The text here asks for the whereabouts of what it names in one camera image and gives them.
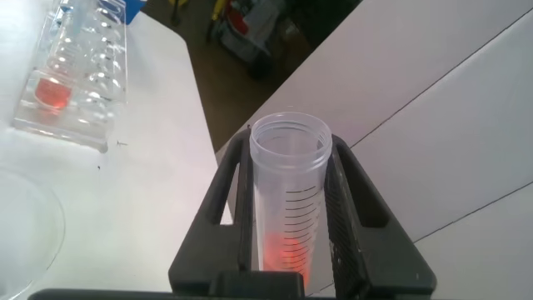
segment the floor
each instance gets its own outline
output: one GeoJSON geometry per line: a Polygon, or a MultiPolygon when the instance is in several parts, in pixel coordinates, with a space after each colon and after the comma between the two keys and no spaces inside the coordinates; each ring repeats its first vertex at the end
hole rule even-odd
{"type": "Polygon", "coordinates": [[[246,65],[218,42],[206,43],[214,2],[190,0],[180,9],[181,23],[177,27],[171,24],[172,5],[166,0],[148,0],[143,12],[187,41],[207,126],[217,151],[277,90],[286,76],[274,72],[261,81],[251,79],[246,65]]]}

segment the red liquid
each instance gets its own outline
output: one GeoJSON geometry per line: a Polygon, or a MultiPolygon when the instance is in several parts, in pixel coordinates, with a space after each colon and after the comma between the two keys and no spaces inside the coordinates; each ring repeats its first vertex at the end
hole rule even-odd
{"type": "Polygon", "coordinates": [[[48,79],[39,80],[35,89],[35,97],[42,103],[53,108],[64,108],[70,101],[72,89],[48,79]]]}
{"type": "Polygon", "coordinates": [[[311,243],[299,244],[295,238],[270,233],[263,241],[263,270],[299,272],[304,287],[309,283],[311,271],[311,243]]]}

